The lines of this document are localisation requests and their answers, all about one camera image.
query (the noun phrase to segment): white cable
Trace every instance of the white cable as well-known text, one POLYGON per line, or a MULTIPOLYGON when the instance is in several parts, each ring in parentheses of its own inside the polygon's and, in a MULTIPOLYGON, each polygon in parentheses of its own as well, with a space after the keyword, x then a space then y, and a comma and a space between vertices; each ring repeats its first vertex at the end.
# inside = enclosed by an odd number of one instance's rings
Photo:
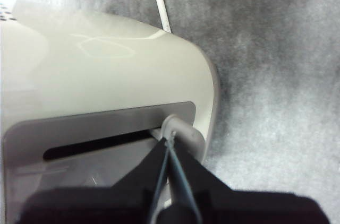
POLYGON ((163 30, 171 33, 169 18, 166 12, 164 0, 156 0, 156 2, 161 20, 161 26, 163 27, 163 30))

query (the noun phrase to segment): glossy white plastic housing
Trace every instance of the glossy white plastic housing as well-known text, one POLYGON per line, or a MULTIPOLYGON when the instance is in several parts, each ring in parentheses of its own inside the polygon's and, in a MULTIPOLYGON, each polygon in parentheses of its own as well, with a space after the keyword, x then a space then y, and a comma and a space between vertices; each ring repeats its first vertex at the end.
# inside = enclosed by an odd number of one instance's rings
MULTIPOLYGON (((6 135, 22 122, 171 103, 193 103, 193 127, 209 138, 218 97, 216 71, 194 44, 99 12, 52 10, 18 1, 12 14, 16 21, 1 21, 2 161, 13 155, 13 149, 7 152, 6 135)), ((62 168, 70 166, 69 159, 63 163, 62 168)), ((9 167, 5 161, 2 168, 3 211, 8 200, 23 200, 15 198, 20 179, 30 177, 27 197, 52 167, 41 158, 27 166, 21 161, 9 167)))

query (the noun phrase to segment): white appliance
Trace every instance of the white appliance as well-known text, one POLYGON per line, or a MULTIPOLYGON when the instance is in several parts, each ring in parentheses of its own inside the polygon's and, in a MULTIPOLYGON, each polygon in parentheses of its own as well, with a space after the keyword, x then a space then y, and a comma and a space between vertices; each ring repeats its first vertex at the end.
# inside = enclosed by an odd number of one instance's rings
POLYGON ((196 45, 121 16, 24 1, 2 19, 2 221, 36 191, 113 185, 170 114, 203 135, 206 153, 220 92, 196 45))

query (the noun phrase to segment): rectangular slot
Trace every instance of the rectangular slot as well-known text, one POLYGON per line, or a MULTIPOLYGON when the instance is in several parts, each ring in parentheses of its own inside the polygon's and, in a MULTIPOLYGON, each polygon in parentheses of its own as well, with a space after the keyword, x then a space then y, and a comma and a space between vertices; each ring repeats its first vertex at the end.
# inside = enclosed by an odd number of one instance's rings
POLYGON ((97 151, 109 147, 114 147, 126 143, 140 141, 150 138, 148 130, 110 136, 106 138, 96 139, 92 141, 69 144, 48 149, 44 152, 43 159, 46 161, 56 160, 60 158, 70 157, 91 151, 97 151))

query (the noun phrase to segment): gray carpet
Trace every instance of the gray carpet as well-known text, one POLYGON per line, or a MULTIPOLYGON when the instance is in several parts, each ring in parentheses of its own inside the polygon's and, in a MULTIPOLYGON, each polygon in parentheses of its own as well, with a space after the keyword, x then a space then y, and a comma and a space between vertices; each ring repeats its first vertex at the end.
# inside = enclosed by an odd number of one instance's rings
MULTIPOLYGON (((31 0, 160 27, 155 0, 31 0)), ((166 0, 174 34, 218 66, 205 165, 235 189, 317 200, 340 223, 340 0, 166 0)))

